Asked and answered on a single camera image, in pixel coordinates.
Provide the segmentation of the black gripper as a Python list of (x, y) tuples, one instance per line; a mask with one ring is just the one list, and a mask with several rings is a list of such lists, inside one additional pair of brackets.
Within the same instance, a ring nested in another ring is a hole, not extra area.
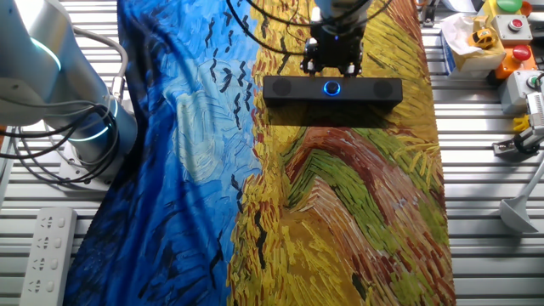
[(300, 65), (304, 73), (313, 77), (324, 68), (337, 68), (343, 71), (344, 77), (356, 77), (361, 73), (365, 27), (355, 25), (340, 30), (339, 33), (329, 32), (320, 25), (310, 28), (310, 38), (305, 43)]

